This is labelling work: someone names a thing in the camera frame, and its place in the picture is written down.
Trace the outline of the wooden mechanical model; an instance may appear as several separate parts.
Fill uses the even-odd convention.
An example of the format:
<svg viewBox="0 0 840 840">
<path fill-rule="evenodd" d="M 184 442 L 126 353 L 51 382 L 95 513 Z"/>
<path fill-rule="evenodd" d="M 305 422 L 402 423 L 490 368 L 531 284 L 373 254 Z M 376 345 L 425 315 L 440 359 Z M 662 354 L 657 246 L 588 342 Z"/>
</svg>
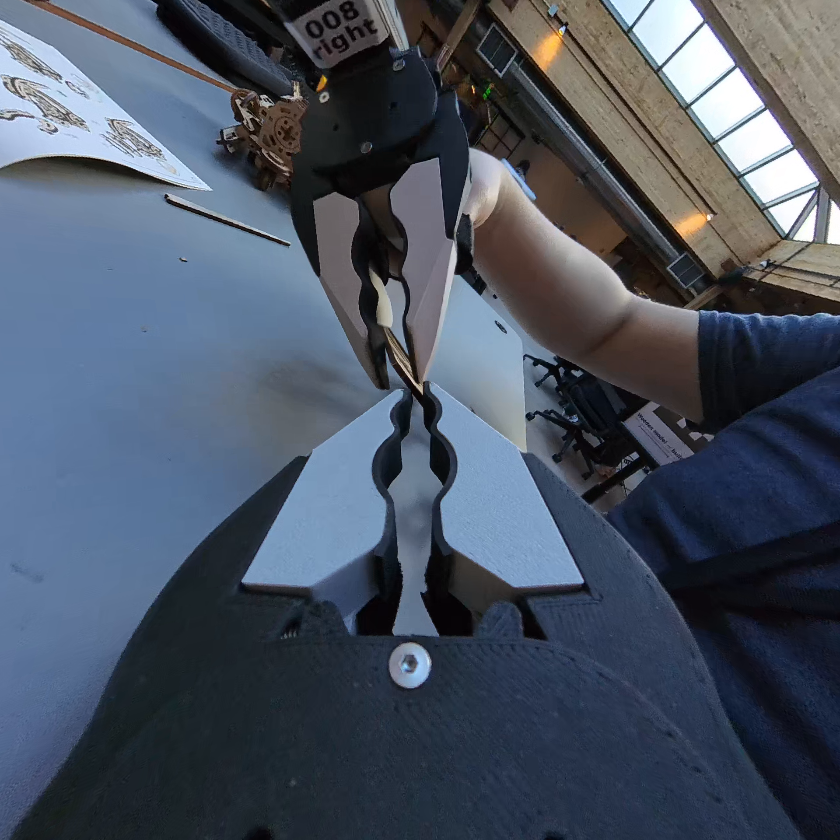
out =
<svg viewBox="0 0 840 840">
<path fill-rule="evenodd" d="M 223 128 L 216 143 L 229 154 L 243 150 L 256 169 L 257 188 L 266 192 L 279 185 L 291 189 L 293 156 L 301 150 L 301 122 L 308 109 L 301 83 L 273 100 L 266 94 L 238 88 L 230 95 L 236 124 Z"/>
</svg>

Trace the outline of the person's right forearm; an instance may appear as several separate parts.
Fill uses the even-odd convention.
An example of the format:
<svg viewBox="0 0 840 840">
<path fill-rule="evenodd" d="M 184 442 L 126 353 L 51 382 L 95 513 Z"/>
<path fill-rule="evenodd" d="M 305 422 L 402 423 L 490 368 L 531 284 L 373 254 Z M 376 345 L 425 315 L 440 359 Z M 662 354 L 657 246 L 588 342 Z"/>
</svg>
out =
<svg viewBox="0 0 840 840">
<path fill-rule="evenodd" d="M 475 233 L 482 279 L 546 350 L 699 423 L 699 313 L 640 298 L 528 200 Z"/>
</svg>

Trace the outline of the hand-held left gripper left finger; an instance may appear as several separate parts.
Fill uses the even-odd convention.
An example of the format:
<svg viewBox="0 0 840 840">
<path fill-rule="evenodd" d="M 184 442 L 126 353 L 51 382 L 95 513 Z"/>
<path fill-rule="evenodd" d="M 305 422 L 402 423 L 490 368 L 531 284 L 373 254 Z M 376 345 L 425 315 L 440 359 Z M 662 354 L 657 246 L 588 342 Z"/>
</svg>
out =
<svg viewBox="0 0 840 840">
<path fill-rule="evenodd" d="M 312 450 L 242 578 L 251 592 L 329 602 L 354 634 L 399 597 L 389 488 L 403 468 L 413 395 L 393 392 Z"/>
</svg>

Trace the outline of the white instruction booklet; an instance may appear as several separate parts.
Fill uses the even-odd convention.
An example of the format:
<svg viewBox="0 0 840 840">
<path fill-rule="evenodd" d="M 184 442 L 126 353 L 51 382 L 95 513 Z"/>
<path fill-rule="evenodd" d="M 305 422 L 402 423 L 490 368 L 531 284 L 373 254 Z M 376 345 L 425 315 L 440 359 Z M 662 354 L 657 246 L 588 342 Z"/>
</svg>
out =
<svg viewBox="0 0 840 840">
<path fill-rule="evenodd" d="M 1 166 L 60 156 L 212 190 L 55 47 L 2 21 Z"/>
</svg>

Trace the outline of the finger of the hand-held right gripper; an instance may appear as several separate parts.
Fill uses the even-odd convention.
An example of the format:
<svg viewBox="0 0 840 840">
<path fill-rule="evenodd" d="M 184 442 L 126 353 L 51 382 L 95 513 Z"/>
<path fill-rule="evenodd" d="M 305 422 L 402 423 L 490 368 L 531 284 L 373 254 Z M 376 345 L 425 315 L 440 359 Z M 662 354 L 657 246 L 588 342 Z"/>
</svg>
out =
<svg viewBox="0 0 840 840">
<path fill-rule="evenodd" d="M 393 316 L 382 278 L 387 254 L 357 199 L 333 192 L 319 198 L 313 212 L 322 287 L 365 373 L 388 391 L 385 331 Z"/>
<path fill-rule="evenodd" d="M 417 381 L 427 380 L 445 318 L 456 262 L 447 234 L 438 158 L 413 163 L 390 191 L 392 215 L 403 233 L 403 333 Z"/>
</svg>

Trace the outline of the black white marker sign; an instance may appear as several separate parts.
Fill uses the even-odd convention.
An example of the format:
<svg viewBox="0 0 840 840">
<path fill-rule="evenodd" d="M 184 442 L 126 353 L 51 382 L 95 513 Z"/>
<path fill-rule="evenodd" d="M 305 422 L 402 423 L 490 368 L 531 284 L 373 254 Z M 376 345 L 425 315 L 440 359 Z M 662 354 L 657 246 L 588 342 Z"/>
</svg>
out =
<svg viewBox="0 0 840 840">
<path fill-rule="evenodd" d="M 624 419 L 623 426 L 657 466 L 687 459 L 714 439 L 712 434 L 689 427 L 684 417 L 653 402 Z"/>
</svg>

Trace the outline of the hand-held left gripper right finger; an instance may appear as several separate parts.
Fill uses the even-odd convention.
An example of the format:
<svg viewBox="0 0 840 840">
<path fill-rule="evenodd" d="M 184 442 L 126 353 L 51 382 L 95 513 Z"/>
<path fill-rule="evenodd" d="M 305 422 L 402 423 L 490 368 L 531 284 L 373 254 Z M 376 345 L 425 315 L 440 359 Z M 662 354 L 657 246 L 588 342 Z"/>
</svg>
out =
<svg viewBox="0 0 840 840">
<path fill-rule="evenodd" d="M 423 603 L 440 636 L 470 636 L 498 603 L 581 592 L 584 577 L 518 446 L 443 388 L 423 387 L 433 505 Z"/>
</svg>

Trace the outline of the black mesh chair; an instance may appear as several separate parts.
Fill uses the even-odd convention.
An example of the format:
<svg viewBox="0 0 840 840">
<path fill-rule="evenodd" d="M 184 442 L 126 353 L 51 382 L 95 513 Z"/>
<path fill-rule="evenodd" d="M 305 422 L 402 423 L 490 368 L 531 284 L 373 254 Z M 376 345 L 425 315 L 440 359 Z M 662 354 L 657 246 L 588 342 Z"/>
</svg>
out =
<svg viewBox="0 0 840 840">
<path fill-rule="evenodd" d="M 244 32 L 198 1 L 157 2 L 156 15 L 184 46 L 237 88 L 273 98 L 293 94 L 293 79 Z"/>
</svg>

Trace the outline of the wooden parts sheet with holes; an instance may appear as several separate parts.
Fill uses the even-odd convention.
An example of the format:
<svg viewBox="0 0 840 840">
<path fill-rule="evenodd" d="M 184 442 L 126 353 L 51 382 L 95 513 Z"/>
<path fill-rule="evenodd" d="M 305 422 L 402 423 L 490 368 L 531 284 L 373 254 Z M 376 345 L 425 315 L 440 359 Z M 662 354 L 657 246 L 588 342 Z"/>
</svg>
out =
<svg viewBox="0 0 840 840">
<path fill-rule="evenodd" d="M 382 328 L 385 338 L 385 349 L 392 368 L 410 391 L 415 399 L 421 402 L 424 398 L 424 387 L 417 380 L 413 370 L 413 363 L 408 352 L 404 349 L 391 328 Z"/>
</svg>

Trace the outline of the skylight window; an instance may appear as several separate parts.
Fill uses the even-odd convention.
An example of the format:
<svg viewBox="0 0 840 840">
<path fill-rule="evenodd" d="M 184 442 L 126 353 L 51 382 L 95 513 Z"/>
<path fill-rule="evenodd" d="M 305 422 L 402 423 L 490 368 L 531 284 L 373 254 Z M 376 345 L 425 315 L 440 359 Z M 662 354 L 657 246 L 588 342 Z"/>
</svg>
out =
<svg viewBox="0 0 840 840">
<path fill-rule="evenodd" d="M 775 231 L 783 238 L 838 245 L 838 204 L 699 3 L 603 4 Z"/>
</svg>

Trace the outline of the person's navy shirt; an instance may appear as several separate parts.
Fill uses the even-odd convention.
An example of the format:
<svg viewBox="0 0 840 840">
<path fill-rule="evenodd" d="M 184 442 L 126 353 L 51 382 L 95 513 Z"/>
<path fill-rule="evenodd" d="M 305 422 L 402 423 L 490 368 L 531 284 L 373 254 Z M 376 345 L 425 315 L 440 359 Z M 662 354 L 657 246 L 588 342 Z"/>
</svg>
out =
<svg viewBox="0 0 840 840">
<path fill-rule="evenodd" d="M 839 837 L 839 319 L 700 315 L 698 454 L 607 514 L 677 604 L 753 764 Z"/>
</svg>

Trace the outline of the black office chair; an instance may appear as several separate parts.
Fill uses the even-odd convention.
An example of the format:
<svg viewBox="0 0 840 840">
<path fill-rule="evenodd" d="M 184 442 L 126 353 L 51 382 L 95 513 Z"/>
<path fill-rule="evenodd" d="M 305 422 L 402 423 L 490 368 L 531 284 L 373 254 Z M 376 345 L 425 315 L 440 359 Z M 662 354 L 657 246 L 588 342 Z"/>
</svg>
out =
<svg viewBox="0 0 840 840">
<path fill-rule="evenodd" d="M 542 417 L 564 430 L 563 446 L 552 456 L 563 460 L 569 449 L 581 454 L 586 466 L 583 479 L 591 478 L 597 467 L 617 468 L 637 454 L 623 425 L 648 401 L 611 385 L 593 374 L 573 377 L 561 386 L 559 408 L 526 413 L 526 420 Z"/>
</svg>

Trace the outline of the person's right hand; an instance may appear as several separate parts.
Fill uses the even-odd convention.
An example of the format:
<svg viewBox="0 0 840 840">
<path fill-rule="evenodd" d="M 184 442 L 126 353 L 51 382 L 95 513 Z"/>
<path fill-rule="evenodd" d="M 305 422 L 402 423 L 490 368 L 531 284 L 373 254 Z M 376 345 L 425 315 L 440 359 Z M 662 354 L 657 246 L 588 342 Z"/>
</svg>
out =
<svg viewBox="0 0 840 840">
<path fill-rule="evenodd" d="M 469 170 L 470 185 L 464 213 L 474 229 L 489 222 L 496 211 L 501 213 L 509 207 L 528 203 L 528 196 L 505 162 L 482 150 L 471 149 Z"/>
</svg>

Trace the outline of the ceiling duct pipe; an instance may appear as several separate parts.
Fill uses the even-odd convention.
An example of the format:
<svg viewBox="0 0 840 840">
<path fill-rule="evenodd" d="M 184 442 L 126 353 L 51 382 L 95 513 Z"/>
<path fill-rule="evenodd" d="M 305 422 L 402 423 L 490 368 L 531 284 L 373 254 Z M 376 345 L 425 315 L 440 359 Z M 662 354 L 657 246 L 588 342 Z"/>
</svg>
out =
<svg viewBox="0 0 840 840">
<path fill-rule="evenodd" d="M 666 269 L 687 252 L 521 54 L 503 78 L 488 73 L 486 127 L 476 146 L 509 163 L 556 227 L 611 265 L 641 254 Z"/>
</svg>

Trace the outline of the tapered wooden stick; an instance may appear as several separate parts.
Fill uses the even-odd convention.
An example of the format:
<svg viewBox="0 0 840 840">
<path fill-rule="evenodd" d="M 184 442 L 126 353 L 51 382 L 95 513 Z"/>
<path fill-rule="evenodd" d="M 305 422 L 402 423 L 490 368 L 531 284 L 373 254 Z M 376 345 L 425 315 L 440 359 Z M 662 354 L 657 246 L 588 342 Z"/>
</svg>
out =
<svg viewBox="0 0 840 840">
<path fill-rule="evenodd" d="M 209 220 L 214 221 L 216 223 L 222 224 L 222 225 L 230 227 L 230 228 L 237 229 L 241 232 L 256 236 L 258 238 L 265 239 L 269 242 L 275 243 L 275 244 L 283 246 L 283 247 L 288 248 L 288 247 L 291 246 L 291 242 L 285 240 L 284 238 L 281 238 L 281 237 L 276 236 L 274 234 L 268 233 L 267 231 L 264 231 L 260 228 L 254 227 L 254 226 L 249 225 L 247 223 L 241 222 L 241 221 L 239 221 L 237 219 L 234 219 L 232 217 L 217 213 L 217 212 L 215 212 L 211 209 L 208 209 L 206 207 L 197 205 L 193 202 L 190 202 L 190 201 L 186 200 L 185 198 L 183 198 L 181 196 L 178 196 L 178 195 L 167 192 L 167 193 L 164 194 L 164 200 L 167 202 L 167 204 L 169 204 L 173 207 L 177 207 L 177 208 L 179 208 L 183 211 L 186 211 L 190 214 L 197 215 L 197 216 L 203 217 L 205 219 L 209 219 Z"/>
</svg>

